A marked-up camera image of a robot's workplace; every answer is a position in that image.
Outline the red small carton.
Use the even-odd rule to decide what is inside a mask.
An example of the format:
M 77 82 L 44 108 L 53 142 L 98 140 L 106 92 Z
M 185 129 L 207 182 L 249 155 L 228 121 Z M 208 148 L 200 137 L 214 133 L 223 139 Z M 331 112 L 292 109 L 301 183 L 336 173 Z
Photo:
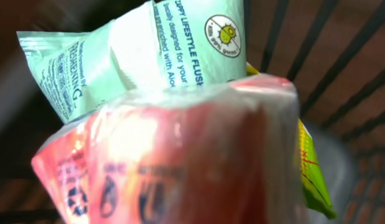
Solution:
M 66 223 L 307 223 L 285 78 L 134 90 L 32 158 Z

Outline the mint wet wipes packet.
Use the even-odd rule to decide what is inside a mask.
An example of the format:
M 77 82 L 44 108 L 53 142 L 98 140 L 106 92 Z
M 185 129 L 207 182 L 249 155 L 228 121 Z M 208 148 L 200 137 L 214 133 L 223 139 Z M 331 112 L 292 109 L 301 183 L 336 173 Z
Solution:
M 247 73 L 243 0 L 147 1 L 91 32 L 17 36 L 63 123 L 128 90 L 205 86 Z

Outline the green candy bag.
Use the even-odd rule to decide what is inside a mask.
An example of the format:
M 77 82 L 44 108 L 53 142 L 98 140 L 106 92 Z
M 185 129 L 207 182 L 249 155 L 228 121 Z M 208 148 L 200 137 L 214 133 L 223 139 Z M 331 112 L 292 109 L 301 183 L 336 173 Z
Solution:
M 261 105 L 250 114 L 241 146 L 254 158 L 243 223 L 307 223 L 307 210 L 336 218 L 315 152 L 299 118 L 294 84 L 246 66 L 251 95 Z

